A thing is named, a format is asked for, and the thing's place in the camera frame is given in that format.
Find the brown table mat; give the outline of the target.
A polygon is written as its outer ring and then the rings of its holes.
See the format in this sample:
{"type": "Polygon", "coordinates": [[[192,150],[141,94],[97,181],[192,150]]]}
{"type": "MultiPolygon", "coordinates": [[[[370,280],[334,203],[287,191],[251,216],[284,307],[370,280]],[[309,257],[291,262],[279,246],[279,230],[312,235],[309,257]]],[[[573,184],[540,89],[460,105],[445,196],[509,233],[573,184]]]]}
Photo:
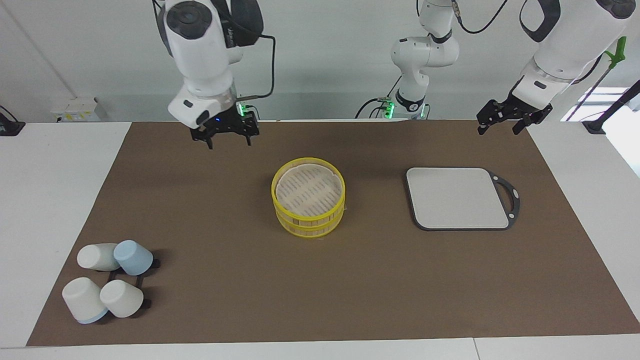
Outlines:
{"type": "Polygon", "coordinates": [[[185,126],[130,126],[29,346],[555,337],[638,334],[633,314],[527,132],[473,121],[261,123],[252,146],[185,126]],[[270,185],[295,158],[346,182],[338,228],[302,239],[279,223],[270,185]],[[522,200],[503,231],[424,231],[410,214],[412,167],[482,167],[522,200]],[[132,239],[161,266],[138,317],[79,324],[62,289],[107,275],[86,245],[132,239]]]}

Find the black cup rack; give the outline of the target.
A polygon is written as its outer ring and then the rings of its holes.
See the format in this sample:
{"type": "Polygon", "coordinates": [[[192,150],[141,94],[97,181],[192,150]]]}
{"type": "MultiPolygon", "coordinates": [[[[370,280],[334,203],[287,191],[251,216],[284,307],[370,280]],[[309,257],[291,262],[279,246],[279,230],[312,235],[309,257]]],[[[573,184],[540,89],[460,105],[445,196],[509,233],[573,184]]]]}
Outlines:
{"type": "MultiPolygon", "coordinates": [[[[146,280],[146,278],[153,276],[157,272],[157,270],[161,268],[161,266],[162,266],[162,262],[160,259],[153,259],[149,269],[135,276],[134,286],[138,290],[142,290],[144,281],[146,280]]],[[[109,276],[107,279],[108,281],[113,281],[113,280],[116,280],[118,276],[125,275],[125,274],[126,272],[122,268],[115,269],[113,271],[109,271],[109,276]]],[[[150,309],[152,305],[153,305],[153,301],[150,298],[145,297],[142,300],[140,310],[150,309]]]]}

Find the black stand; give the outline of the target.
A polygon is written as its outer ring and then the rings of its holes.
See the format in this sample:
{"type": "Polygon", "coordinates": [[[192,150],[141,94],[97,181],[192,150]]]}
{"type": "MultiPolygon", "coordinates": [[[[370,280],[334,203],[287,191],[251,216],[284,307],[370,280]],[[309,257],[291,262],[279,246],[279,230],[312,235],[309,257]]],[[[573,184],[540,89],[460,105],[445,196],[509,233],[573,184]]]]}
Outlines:
{"type": "Polygon", "coordinates": [[[628,88],[615,102],[608,107],[596,120],[593,121],[582,121],[583,127],[593,135],[605,135],[606,132],[603,130],[603,126],[605,122],[612,117],[615,112],[622,109],[625,105],[627,105],[633,98],[637,97],[640,94],[640,79],[638,79],[630,88],[628,88]]]}

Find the white cutting board grey rim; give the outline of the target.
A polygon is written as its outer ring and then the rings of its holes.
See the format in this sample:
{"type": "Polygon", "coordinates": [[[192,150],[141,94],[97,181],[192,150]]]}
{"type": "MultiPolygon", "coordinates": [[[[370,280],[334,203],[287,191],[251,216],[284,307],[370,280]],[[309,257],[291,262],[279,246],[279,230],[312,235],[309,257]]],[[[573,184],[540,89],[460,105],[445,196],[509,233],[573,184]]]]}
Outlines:
{"type": "Polygon", "coordinates": [[[482,167],[411,167],[409,209],[423,231],[505,231],[521,211],[515,187],[482,167]]]}

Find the yellow steamer tier with liner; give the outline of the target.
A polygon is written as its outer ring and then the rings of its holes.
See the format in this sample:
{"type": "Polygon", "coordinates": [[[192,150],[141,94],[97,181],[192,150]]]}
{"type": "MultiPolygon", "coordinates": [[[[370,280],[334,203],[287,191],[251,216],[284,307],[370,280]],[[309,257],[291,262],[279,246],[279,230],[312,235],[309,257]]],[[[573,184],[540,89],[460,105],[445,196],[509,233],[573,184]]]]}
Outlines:
{"type": "Polygon", "coordinates": [[[346,207],[346,182],[328,161],[299,157],[282,165],[270,182],[275,210],[304,223],[329,223],[346,207]]]}

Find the white power strip box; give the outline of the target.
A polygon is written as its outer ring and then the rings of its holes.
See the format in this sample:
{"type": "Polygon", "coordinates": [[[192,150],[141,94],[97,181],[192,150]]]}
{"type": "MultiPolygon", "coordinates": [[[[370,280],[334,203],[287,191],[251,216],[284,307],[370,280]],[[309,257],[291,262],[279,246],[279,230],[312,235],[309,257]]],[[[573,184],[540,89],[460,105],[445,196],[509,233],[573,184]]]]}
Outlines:
{"type": "Polygon", "coordinates": [[[106,122],[109,116],[94,96],[55,101],[50,109],[57,122],[106,122]]]}

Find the green clamp on rod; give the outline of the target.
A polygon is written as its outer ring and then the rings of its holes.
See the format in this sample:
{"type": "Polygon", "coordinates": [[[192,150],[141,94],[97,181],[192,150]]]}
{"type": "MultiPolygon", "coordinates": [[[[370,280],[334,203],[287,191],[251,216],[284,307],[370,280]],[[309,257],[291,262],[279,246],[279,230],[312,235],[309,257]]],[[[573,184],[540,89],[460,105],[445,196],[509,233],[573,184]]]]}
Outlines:
{"type": "Polygon", "coordinates": [[[585,96],[583,96],[583,99],[577,105],[576,110],[578,110],[580,107],[582,107],[583,104],[585,104],[589,96],[594,93],[595,89],[603,82],[610,71],[612,71],[617,66],[617,64],[626,59],[626,42],[627,36],[622,36],[616,43],[615,52],[612,53],[610,51],[605,51],[605,54],[608,55],[610,59],[610,64],[608,65],[608,68],[606,68],[606,71],[602,74],[602,76],[595,82],[592,88],[585,94],[585,96]]]}

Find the light blue plastic cup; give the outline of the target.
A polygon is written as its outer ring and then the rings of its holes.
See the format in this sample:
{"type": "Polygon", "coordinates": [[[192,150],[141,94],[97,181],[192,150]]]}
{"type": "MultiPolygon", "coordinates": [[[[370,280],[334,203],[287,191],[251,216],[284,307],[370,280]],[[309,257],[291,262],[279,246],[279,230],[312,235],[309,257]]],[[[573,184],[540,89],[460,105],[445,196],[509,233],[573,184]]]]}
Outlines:
{"type": "Polygon", "coordinates": [[[153,264],[154,255],[133,239],[118,243],[113,249],[113,257],[129,276],[139,276],[153,264]]]}

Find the white plastic cup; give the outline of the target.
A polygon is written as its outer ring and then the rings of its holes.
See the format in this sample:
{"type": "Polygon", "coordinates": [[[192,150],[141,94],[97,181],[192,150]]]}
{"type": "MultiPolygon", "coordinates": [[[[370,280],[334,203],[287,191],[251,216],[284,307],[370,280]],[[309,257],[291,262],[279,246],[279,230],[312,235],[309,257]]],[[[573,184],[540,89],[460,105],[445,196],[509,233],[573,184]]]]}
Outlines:
{"type": "Polygon", "coordinates": [[[75,278],[62,289],[62,298],[73,318],[82,325],[100,321],[108,308],[100,299],[101,288],[87,276],[75,278]]]}
{"type": "Polygon", "coordinates": [[[116,243],[87,244],[78,251],[77,264],[90,271],[116,271],[121,268],[114,256],[116,246],[116,243]]]}
{"type": "Polygon", "coordinates": [[[115,279],[102,287],[99,299],[115,317],[126,318],[142,307],[144,293],[134,285],[115,279]]]}

